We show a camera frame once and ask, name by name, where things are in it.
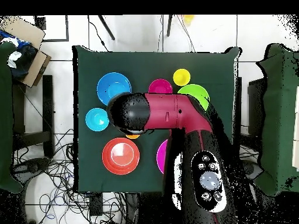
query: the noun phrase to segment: black metal stand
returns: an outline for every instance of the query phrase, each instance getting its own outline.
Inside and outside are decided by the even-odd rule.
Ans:
[[[24,133],[24,92],[25,86],[13,86],[13,113],[15,118],[13,150],[19,150],[35,144],[43,144],[44,155],[54,156],[54,109],[53,109],[53,77],[43,76],[43,131]]]
[[[108,25],[107,25],[107,23],[105,22],[103,16],[98,15],[98,17],[100,18],[100,21],[102,22],[102,24],[104,25],[105,29],[106,29],[107,32],[109,33],[111,39],[112,39],[112,40],[115,40],[115,37],[113,36],[111,30],[108,28]]]
[[[53,77],[43,75],[43,132],[49,132],[49,139],[43,142],[44,155],[54,156],[54,105],[53,105]]]
[[[172,21],[172,15],[168,15],[167,37],[171,35],[171,21]]]

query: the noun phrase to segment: purple bowl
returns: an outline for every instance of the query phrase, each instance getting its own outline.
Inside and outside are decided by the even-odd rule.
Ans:
[[[157,165],[161,171],[164,173],[164,164],[165,164],[165,157],[166,157],[166,146],[167,140],[165,140],[159,147],[157,151]]]
[[[167,80],[157,79],[150,84],[148,93],[172,93],[172,86]]]

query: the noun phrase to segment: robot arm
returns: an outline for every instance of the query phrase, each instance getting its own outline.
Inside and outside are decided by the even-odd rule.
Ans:
[[[182,152],[166,153],[164,181],[171,184],[172,195],[176,194],[175,171],[180,167],[180,206],[185,224],[199,224],[207,218],[206,212],[225,209],[227,187],[217,140],[195,98],[184,94],[124,93],[111,99],[107,113],[111,123],[126,134],[169,129],[169,140],[173,140],[175,130],[183,131]]]

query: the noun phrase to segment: white tile floor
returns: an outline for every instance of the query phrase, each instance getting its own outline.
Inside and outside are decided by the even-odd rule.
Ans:
[[[32,16],[25,16],[26,20],[33,23]],[[159,34],[161,32],[160,15],[123,15],[104,16],[108,26],[116,40],[112,41],[101,24],[98,16],[90,16],[90,21],[95,24],[98,33],[111,51],[157,51]],[[196,15],[187,26],[190,38],[196,51],[212,53],[223,53],[227,48],[238,46],[242,48],[239,57],[239,76],[242,77],[242,125],[248,125],[248,96],[246,92],[249,81],[261,78],[262,72],[255,64],[263,59],[266,46],[270,43],[283,43],[288,48],[299,50],[298,37],[286,26],[281,16],[272,15]],[[183,31],[178,18],[174,17],[171,26],[170,37],[166,36],[168,15],[164,15],[164,52],[188,52],[191,49],[190,40]],[[61,21],[55,26],[57,33],[59,29],[65,29]],[[82,45],[94,51],[105,51],[96,35],[95,28],[88,25],[87,16],[69,16],[69,42],[42,43],[41,50],[52,57],[45,75],[53,76],[54,83],[54,130],[57,138],[73,127],[73,75],[72,75],[72,45]],[[53,33],[46,34],[47,37],[55,36]],[[159,52],[162,52],[162,38]],[[39,112],[42,113],[42,81],[38,86],[27,89],[26,93]],[[26,131],[41,131],[42,118],[27,101],[25,109]],[[71,142],[73,135],[66,135],[62,144]],[[40,146],[30,147],[30,152],[25,158],[43,157]],[[57,154],[56,159],[64,159],[62,152]],[[51,193],[53,182],[48,176],[42,174],[34,178],[27,190],[26,206],[28,219],[40,221],[44,213],[39,204],[40,197],[45,193]],[[105,198],[114,197],[113,194],[105,194]],[[43,224],[57,224],[57,219],[63,216],[66,206],[54,206],[49,214],[57,216],[54,219],[45,219]],[[68,211],[60,224],[88,224],[81,214]]]

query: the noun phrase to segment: blue cloth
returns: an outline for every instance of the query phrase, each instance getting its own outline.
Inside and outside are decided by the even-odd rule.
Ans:
[[[21,49],[23,46],[29,46],[31,45],[31,42],[28,41],[24,41],[24,40],[20,40],[19,38],[16,38],[13,35],[10,35],[8,33],[5,33],[4,31],[0,30],[0,36],[2,36],[3,38],[13,38],[16,39],[18,42],[18,49]]]

